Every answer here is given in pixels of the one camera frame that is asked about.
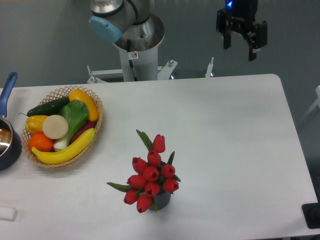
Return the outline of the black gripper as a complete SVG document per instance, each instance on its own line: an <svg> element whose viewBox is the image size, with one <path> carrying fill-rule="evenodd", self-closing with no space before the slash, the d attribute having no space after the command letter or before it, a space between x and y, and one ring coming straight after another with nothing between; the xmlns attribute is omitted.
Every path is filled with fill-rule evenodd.
<svg viewBox="0 0 320 240"><path fill-rule="evenodd" d="M257 57L257 50L268 43L268 23L256 21L257 0L225 0L224 8L217 11L216 31L223 38L223 49L231 47L231 32L249 37L248 60Z"/></svg>

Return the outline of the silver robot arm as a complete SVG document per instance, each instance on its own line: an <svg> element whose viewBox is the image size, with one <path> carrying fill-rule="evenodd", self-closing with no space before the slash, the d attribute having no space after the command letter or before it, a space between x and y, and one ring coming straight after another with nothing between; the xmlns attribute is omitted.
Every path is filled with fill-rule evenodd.
<svg viewBox="0 0 320 240"><path fill-rule="evenodd" d="M92 0L90 9L91 29L127 52L149 50L164 38L163 23L150 12L148 0ZM216 15L216 31L222 36L223 48L231 47L232 33L240 34L248 44L249 61L268 43L268 23L256 21L257 10L256 0L226 0Z"/></svg>

